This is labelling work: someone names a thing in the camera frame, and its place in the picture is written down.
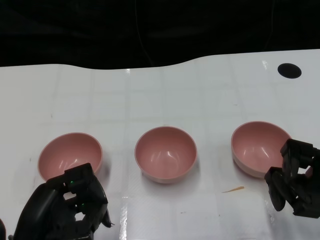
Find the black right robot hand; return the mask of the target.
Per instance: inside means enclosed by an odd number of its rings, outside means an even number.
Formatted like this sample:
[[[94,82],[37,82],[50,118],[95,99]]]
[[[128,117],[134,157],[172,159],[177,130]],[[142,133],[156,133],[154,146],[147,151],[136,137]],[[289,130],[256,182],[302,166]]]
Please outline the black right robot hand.
[[[320,150],[312,144],[288,139],[280,149],[282,167],[270,167],[264,176],[273,207],[286,203],[295,216],[320,217]]]

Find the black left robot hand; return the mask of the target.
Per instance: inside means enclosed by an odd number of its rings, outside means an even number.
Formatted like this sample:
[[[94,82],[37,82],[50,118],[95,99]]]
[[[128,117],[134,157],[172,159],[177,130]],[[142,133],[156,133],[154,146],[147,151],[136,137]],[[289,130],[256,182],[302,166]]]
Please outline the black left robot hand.
[[[108,200],[90,163],[39,185],[23,208],[12,240],[92,240],[111,228]]]

